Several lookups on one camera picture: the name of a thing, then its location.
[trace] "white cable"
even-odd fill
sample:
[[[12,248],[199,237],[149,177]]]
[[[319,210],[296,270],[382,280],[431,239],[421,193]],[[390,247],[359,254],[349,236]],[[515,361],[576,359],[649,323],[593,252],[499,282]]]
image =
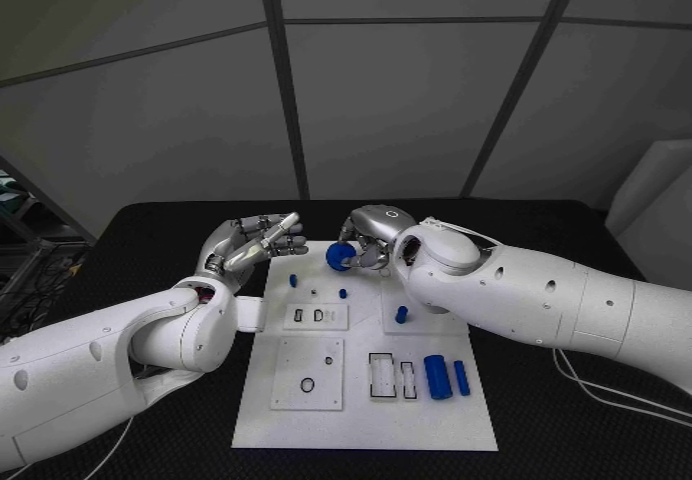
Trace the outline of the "white cable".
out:
[[[555,367],[558,368],[558,370],[561,371],[561,373],[567,376],[567,378],[570,378],[570,380],[574,380],[577,382],[577,384],[580,385],[581,389],[584,390],[584,393],[599,402],[604,403],[606,405],[610,405],[612,407],[617,407],[617,408],[625,408],[626,410],[632,410],[633,412],[638,412],[638,413],[643,413],[645,415],[651,415],[652,417],[658,417],[658,418],[662,418],[664,420],[669,420],[671,422],[675,422],[675,423],[679,423],[681,425],[685,425],[687,427],[691,427],[692,428],[692,423],[689,422],[684,422],[682,420],[678,420],[677,418],[674,417],[669,417],[668,415],[664,415],[661,413],[656,413],[656,412],[652,412],[649,410],[645,410],[642,408],[636,408],[636,407],[630,407],[629,405],[623,405],[622,403],[617,403],[617,402],[612,402],[610,400],[606,400],[603,399],[602,397],[599,397],[597,395],[594,395],[590,391],[589,391],[589,388],[587,388],[587,384],[590,382],[584,382],[580,378],[580,376],[577,375],[577,372],[574,371],[574,368],[573,368],[573,364],[570,363],[570,360],[567,358],[567,355],[566,355],[566,352],[563,352],[563,350],[560,350],[560,353],[563,355],[563,359],[566,360],[566,363],[567,363],[567,367],[570,368],[570,371],[573,372],[573,375],[574,377],[571,377],[570,375],[567,375],[560,367],[560,363],[558,363],[558,356],[557,356],[557,349],[553,349],[553,361],[555,362]],[[630,394],[625,394],[625,392],[620,392],[617,390],[612,390],[609,389],[607,387],[602,387],[602,385],[597,386],[597,388],[603,388],[603,389],[607,389],[609,391],[613,391],[615,393],[620,394],[620,395],[625,395],[628,397],[632,397],[635,398],[636,400],[640,400],[640,401],[645,401],[646,403],[652,403],[655,406],[661,406],[664,407],[666,410],[672,410],[672,411],[677,411],[674,409],[671,409],[669,407],[665,407],[664,405],[659,405],[653,402],[651,402],[649,400],[643,399],[643,398],[639,398],[639,397],[635,397],[635,395],[630,395]]]
[[[495,245],[504,245],[504,243],[499,242],[495,238],[488,237],[482,233],[475,232],[472,229],[469,229],[466,227],[460,227],[459,225],[455,225],[453,223],[442,222],[440,220],[434,219],[433,217],[429,217],[421,223],[424,225],[430,225],[430,226],[443,226],[443,227],[452,228],[453,230],[457,230],[457,232],[469,233],[470,235],[476,235],[478,237],[485,238]]]
[[[567,359],[567,355],[566,355],[566,352],[563,350],[560,350],[560,354],[563,356],[563,359],[566,361],[567,364],[570,364],[570,360]],[[604,387],[603,385],[599,385],[597,383],[591,383],[591,382],[587,382],[586,380],[583,380],[580,377],[573,377],[564,370],[563,370],[563,367],[560,366],[560,364],[557,364],[557,367],[558,367],[558,370],[560,370],[560,373],[563,374],[563,376],[566,376],[570,380],[574,380],[574,381],[581,381],[581,383],[584,385],[589,385],[590,387],[594,387],[594,388],[599,388],[602,390],[606,390],[607,392],[610,393],[615,393],[617,395],[622,395],[623,397],[628,397],[630,398],[632,400],[636,400],[638,402],[642,402],[642,403],[646,403],[649,405],[652,405],[653,407],[656,408],[661,408],[664,410],[668,410],[669,412],[674,412],[677,413],[678,415],[684,415],[685,417],[689,417],[692,418],[692,413],[688,413],[688,412],[684,412],[682,410],[677,410],[675,408],[666,406],[666,405],[662,405],[661,403],[656,403],[656,402],[652,402],[651,400],[648,400],[646,398],[642,398],[642,397],[638,397],[636,395],[632,395],[630,393],[626,393],[626,392],[622,392],[620,390],[616,390],[615,388],[609,388],[609,387]]]
[[[34,463],[31,463],[29,465],[26,465],[25,467],[22,467],[22,469],[19,471],[15,472],[15,475],[12,477],[8,477],[5,480],[15,480],[15,478],[18,478],[23,471],[34,465]]]
[[[109,459],[111,458],[113,454],[116,453],[116,450],[119,449],[120,447],[120,444],[123,443],[123,439],[126,438],[126,435],[127,435],[127,431],[130,430],[130,425],[133,424],[133,420],[134,420],[134,417],[130,418],[130,421],[127,422],[127,427],[126,429],[123,430],[123,434],[120,435],[120,439],[116,443],[116,446],[113,447],[113,450],[110,451],[109,455],[106,456],[104,460],[101,461],[101,463],[97,465],[97,468],[91,471],[91,473],[87,475],[87,477],[84,477],[84,480],[90,480],[90,478],[97,474],[98,470],[101,469],[101,467],[106,465],[106,462],[109,461]]]

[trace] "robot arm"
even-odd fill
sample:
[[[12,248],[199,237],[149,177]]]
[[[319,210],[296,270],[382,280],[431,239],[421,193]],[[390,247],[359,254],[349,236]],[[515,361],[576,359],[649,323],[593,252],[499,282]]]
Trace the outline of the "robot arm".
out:
[[[413,301],[522,343],[633,365],[692,394],[692,293],[534,250],[482,249],[469,232],[427,219],[397,234],[390,268]]]
[[[51,325],[0,347],[0,472],[65,452],[222,364],[257,299],[253,265],[305,254],[299,215],[225,222],[170,290]],[[129,357],[165,367],[133,375]]]

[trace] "robotic hand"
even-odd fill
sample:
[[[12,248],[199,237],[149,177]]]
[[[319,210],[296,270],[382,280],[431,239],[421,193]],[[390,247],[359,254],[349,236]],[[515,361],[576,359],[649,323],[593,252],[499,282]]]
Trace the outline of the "robotic hand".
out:
[[[361,257],[342,246],[352,235],[365,245]],[[480,248],[467,235],[495,246]],[[354,210],[331,250],[336,270],[394,267],[411,300],[433,313],[452,311],[527,344],[615,359],[692,394],[691,292],[502,245],[433,218],[416,225],[384,205]]]
[[[0,347],[0,472],[81,445],[221,366],[237,330],[261,328],[261,299],[234,296],[253,265],[307,253],[297,222],[297,213],[227,221],[170,290]],[[133,375],[130,357],[163,368]]]

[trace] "black tablecloth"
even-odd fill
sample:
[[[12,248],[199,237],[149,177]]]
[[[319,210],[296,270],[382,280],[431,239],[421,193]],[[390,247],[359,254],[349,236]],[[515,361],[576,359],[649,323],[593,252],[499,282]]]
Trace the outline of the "black tablecloth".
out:
[[[199,248],[224,220],[296,210],[309,238],[333,240],[351,210],[365,203],[129,206],[111,222],[51,320],[170,288],[194,273]],[[417,220],[431,215],[511,245],[642,279],[599,215],[578,202],[388,203]],[[267,268],[257,270],[243,294],[263,295]],[[251,334],[240,333],[220,370],[136,417],[123,445],[96,478],[692,478],[692,429],[597,403],[560,376],[550,350],[475,328],[472,342],[499,452],[232,450],[253,339]],[[692,411],[687,395],[649,374],[586,354],[571,358],[586,378]],[[36,464],[22,478],[84,478],[121,431],[119,426]]]

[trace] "blue object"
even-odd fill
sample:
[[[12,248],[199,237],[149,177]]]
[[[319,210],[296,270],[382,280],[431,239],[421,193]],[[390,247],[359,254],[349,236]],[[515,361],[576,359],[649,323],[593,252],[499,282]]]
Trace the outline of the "blue object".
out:
[[[465,362],[462,360],[455,362],[455,372],[457,373],[459,392],[466,397],[472,394],[472,390],[469,389],[469,379],[466,378]]]
[[[423,362],[426,364],[426,375],[429,376],[430,396],[434,400],[444,400],[452,397],[452,384],[444,357],[442,355],[430,355]]]
[[[355,256],[356,249],[351,243],[333,243],[328,248],[328,264],[339,272],[351,269],[342,265],[342,260]]]
[[[407,323],[407,314],[408,314],[408,308],[403,305],[397,310],[397,317],[394,317],[394,319],[397,320],[397,323]]]

